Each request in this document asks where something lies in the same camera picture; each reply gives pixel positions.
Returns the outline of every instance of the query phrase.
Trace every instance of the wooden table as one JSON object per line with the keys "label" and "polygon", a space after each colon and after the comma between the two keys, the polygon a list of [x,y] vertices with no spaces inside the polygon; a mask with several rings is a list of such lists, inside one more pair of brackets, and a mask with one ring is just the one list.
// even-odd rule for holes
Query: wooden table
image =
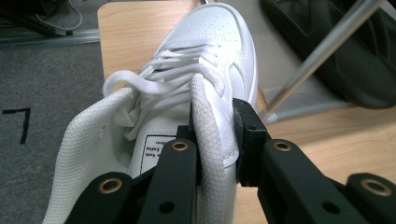
{"label": "wooden table", "polygon": [[[166,34],[199,1],[110,3],[99,9],[105,77],[139,69]],[[258,106],[265,102],[261,95]],[[355,173],[373,173],[396,183],[396,108],[347,106],[267,125],[273,138],[296,143],[328,177],[345,183]],[[256,189],[238,188],[235,223],[263,223]]]}

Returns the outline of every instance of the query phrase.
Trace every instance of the black object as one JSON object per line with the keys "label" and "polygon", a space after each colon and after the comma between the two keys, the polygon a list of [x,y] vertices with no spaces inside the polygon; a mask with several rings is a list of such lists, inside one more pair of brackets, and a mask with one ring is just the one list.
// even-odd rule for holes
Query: black object
{"label": "black object", "polygon": [[36,20],[34,15],[52,16],[65,0],[1,0],[0,17],[45,36],[72,35],[73,31],[64,31],[48,26]]}
{"label": "black object", "polygon": [[[354,2],[262,0],[262,9],[305,59]],[[318,69],[317,74],[353,104],[365,108],[395,106],[396,21],[379,9]]]}
{"label": "black object", "polygon": [[[292,142],[271,139],[250,104],[234,99],[233,109],[240,146],[236,178],[244,187],[258,187],[270,224],[396,223],[393,183],[371,174],[352,175],[346,186],[330,180]],[[136,179],[99,176],[66,223],[195,223],[197,152],[192,122],[179,126],[155,168]]]}

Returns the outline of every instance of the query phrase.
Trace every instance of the shoelace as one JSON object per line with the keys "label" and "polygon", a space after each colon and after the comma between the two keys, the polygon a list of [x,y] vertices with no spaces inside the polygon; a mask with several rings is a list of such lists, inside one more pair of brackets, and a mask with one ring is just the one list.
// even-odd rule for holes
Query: shoelace
{"label": "shoelace", "polygon": [[221,45],[213,40],[189,40],[171,42],[163,46],[153,59],[147,63],[140,75],[131,71],[118,71],[112,74],[103,87],[104,96],[113,92],[121,82],[133,90],[134,109],[119,110],[129,120],[115,120],[120,126],[132,128],[125,137],[134,140],[140,126],[150,110],[166,110],[191,101],[190,80],[195,74],[201,74],[209,80],[216,93],[224,93],[224,82],[216,70],[217,51]]}

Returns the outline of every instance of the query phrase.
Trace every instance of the shoe label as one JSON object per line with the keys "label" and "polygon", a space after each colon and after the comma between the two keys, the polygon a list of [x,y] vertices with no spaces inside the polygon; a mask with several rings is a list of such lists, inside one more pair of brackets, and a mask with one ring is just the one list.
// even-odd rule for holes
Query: shoe label
{"label": "shoe label", "polygon": [[163,146],[174,139],[176,139],[175,135],[150,134],[146,136],[140,174],[145,173],[147,170],[157,165],[158,159],[163,151]]}

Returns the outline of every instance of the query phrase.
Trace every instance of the metal leg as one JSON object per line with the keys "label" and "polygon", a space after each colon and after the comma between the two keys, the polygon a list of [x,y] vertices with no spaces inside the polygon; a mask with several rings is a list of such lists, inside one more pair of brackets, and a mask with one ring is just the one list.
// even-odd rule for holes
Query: metal leg
{"label": "metal leg", "polygon": [[383,1],[385,0],[358,0],[308,56],[276,97],[259,113],[262,122],[266,123],[280,105],[378,10]]}

